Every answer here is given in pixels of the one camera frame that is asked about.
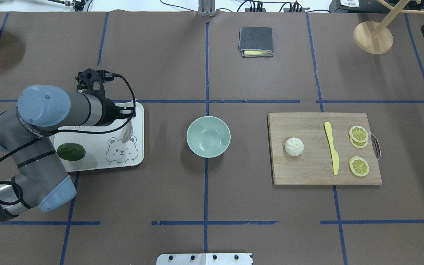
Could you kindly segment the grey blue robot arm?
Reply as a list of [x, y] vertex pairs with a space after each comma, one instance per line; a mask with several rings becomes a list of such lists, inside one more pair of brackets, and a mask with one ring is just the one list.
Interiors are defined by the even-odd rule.
[[49, 212], [71, 201], [77, 191], [50, 137], [63, 127], [109, 126], [129, 122], [136, 102], [120, 107], [102, 95], [67, 92], [57, 86], [33, 85], [17, 107], [0, 113], [0, 161], [12, 157], [19, 173], [0, 180], [0, 223], [39, 208]]

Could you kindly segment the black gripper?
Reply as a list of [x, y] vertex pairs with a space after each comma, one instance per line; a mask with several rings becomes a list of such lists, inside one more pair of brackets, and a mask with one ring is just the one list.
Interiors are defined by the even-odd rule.
[[114, 105], [113, 116], [116, 120], [132, 119], [136, 116], [136, 107], [135, 105], [126, 107]]

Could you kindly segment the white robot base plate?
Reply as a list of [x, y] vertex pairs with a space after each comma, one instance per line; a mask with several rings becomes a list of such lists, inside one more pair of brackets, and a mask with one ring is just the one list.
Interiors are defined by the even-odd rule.
[[157, 265], [253, 265], [251, 253], [161, 254]]

